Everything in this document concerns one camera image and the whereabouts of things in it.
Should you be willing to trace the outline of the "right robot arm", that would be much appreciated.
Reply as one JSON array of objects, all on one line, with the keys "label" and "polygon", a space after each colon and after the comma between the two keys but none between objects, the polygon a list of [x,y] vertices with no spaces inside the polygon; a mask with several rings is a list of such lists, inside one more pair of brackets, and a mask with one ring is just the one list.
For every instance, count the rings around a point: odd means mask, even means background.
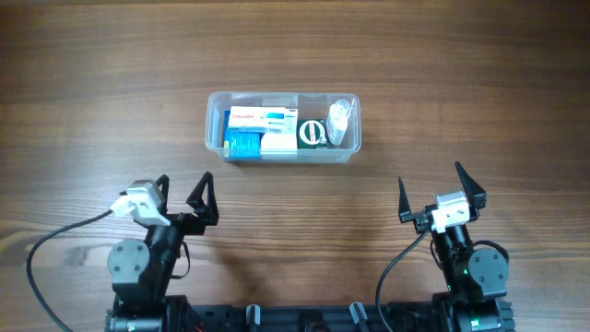
[{"label": "right robot arm", "polygon": [[489,241],[472,241],[467,224],[487,204],[486,191],[455,164],[462,188],[434,196],[435,203],[413,213],[403,183],[399,184],[398,215],[429,234],[431,254],[442,271],[447,290],[428,302],[392,305],[391,318],[406,331],[507,332],[515,330],[507,295],[509,254]]}]

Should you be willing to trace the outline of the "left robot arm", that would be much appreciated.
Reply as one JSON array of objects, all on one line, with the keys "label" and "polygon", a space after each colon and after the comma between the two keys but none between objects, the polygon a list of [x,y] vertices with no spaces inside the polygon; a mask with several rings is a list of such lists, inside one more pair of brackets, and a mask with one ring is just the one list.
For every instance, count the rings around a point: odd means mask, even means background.
[{"label": "left robot arm", "polygon": [[111,206],[114,215],[131,216],[147,234],[143,240],[125,239],[110,251],[107,267],[115,298],[105,319],[109,332],[207,329],[186,296],[166,292],[171,280],[182,278],[173,273],[177,259],[190,256],[184,238],[218,224],[214,178],[204,173],[186,199],[189,213],[168,212],[169,187],[165,174],[155,181],[137,180]]}]

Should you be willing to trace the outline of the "blue medicine box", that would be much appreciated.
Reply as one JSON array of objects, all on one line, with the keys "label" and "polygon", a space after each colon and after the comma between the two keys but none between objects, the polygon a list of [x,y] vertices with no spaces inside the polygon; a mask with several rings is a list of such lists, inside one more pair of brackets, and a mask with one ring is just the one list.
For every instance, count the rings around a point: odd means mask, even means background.
[{"label": "blue medicine box", "polygon": [[223,157],[227,160],[258,160],[261,134],[229,130],[230,110],[224,112]]}]

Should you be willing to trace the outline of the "clear spray bottle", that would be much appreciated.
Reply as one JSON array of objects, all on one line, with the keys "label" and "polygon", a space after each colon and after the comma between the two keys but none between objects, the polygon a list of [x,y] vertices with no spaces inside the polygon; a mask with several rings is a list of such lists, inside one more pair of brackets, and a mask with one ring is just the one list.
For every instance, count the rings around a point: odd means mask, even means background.
[{"label": "clear spray bottle", "polygon": [[348,129],[350,113],[351,104],[347,100],[338,100],[329,107],[326,133],[332,145],[339,146],[342,143]]}]

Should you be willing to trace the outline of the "white medicine box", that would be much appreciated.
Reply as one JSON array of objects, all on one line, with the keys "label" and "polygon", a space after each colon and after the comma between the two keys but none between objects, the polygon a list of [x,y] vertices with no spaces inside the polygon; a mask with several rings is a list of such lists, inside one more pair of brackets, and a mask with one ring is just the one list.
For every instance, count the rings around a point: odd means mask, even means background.
[{"label": "white medicine box", "polygon": [[274,151],[296,151],[298,142],[294,133],[265,133],[262,135],[260,149],[264,153]]}]

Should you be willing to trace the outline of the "clear plastic container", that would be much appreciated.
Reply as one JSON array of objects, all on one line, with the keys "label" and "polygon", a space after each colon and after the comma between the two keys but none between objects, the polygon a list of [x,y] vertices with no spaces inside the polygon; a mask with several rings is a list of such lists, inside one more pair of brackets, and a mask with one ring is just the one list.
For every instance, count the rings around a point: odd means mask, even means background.
[{"label": "clear plastic container", "polygon": [[[339,146],[327,138],[326,149],[299,149],[296,151],[274,151],[264,153],[258,160],[227,160],[223,157],[224,112],[232,106],[285,107],[298,110],[298,121],[303,119],[324,119],[325,130],[329,107],[338,100],[351,104],[348,129]],[[361,115],[360,99],[351,93],[307,93],[307,92],[237,92],[220,91],[210,95],[206,115],[206,147],[229,162],[298,162],[298,163],[343,163],[360,150]]]}]

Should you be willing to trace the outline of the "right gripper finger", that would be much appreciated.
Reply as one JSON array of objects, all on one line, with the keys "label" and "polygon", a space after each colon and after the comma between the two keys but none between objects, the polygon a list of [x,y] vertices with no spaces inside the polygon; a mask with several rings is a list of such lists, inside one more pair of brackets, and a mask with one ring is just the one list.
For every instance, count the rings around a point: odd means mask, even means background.
[{"label": "right gripper finger", "polygon": [[486,191],[466,172],[459,161],[454,163],[459,179],[464,188],[471,217],[479,217],[480,210],[487,205]]},{"label": "right gripper finger", "polygon": [[411,207],[408,202],[407,191],[401,177],[398,178],[399,185],[399,203],[398,217],[401,223],[411,222],[413,220]]}]

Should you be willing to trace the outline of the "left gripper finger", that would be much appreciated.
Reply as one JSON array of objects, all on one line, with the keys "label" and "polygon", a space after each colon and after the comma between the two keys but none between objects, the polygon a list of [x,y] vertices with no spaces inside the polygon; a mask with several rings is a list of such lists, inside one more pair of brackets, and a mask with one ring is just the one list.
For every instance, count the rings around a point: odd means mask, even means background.
[{"label": "left gripper finger", "polygon": [[170,178],[166,174],[162,174],[156,181],[155,185],[161,192],[162,203],[159,207],[161,215],[166,215],[168,212],[168,195],[170,189]]},{"label": "left gripper finger", "polygon": [[218,205],[214,190],[214,177],[205,172],[185,203],[207,226],[218,225]]}]

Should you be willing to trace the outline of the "green round-logo box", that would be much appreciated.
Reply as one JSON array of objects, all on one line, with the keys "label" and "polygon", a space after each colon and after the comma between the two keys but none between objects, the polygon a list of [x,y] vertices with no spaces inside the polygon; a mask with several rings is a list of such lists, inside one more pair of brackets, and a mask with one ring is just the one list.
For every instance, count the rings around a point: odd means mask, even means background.
[{"label": "green round-logo box", "polygon": [[326,149],[327,136],[324,119],[298,121],[297,139],[299,149]]}]

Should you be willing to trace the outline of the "white Panadol box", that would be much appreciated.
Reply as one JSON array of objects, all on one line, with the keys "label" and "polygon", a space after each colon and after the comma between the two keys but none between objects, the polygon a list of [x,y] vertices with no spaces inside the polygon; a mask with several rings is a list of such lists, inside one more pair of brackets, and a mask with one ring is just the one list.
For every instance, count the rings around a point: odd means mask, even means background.
[{"label": "white Panadol box", "polygon": [[232,106],[228,129],[245,133],[294,133],[298,110],[285,107]]}]

